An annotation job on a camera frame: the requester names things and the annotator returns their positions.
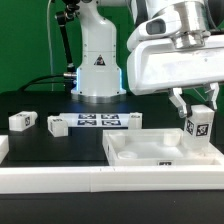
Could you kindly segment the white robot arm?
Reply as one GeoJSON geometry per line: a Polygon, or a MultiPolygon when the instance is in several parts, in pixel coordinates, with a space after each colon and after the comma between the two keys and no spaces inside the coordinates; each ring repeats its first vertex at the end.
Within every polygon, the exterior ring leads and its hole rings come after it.
{"type": "Polygon", "coordinates": [[[128,85],[136,95],[169,93],[181,117],[193,109],[181,98],[184,88],[202,86],[217,108],[224,81],[224,35],[215,27],[208,0],[62,0],[67,21],[77,17],[82,31],[82,63],[72,94],[87,101],[123,95],[116,64],[116,28],[99,6],[128,6],[135,29],[127,48],[128,85]]]}

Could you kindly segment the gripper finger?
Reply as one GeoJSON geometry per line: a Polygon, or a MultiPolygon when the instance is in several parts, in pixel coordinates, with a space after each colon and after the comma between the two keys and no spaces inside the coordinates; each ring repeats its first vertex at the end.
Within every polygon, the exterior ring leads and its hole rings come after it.
{"type": "Polygon", "coordinates": [[[207,83],[204,85],[204,91],[207,95],[206,105],[216,111],[217,110],[217,97],[219,94],[219,84],[218,83],[207,83]]]}
{"type": "Polygon", "coordinates": [[[171,88],[168,91],[169,100],[173,105],[178,109],[178,114],[181,118],[186,118],[191,115],[191,109],[186,104],[182,98],[182,89],[181,88],[171,88]]]}

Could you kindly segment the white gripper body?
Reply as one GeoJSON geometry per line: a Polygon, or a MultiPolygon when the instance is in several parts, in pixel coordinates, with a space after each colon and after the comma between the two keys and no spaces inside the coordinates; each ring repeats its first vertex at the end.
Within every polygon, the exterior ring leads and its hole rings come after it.
{"type": "Polygon", "coordinates": [[[171,35],[182,28],[178,14],[141,23],[130,35],[127,75],[135,95],[224,81],[224,35],[199,48],[176,49],[171,35]]]}

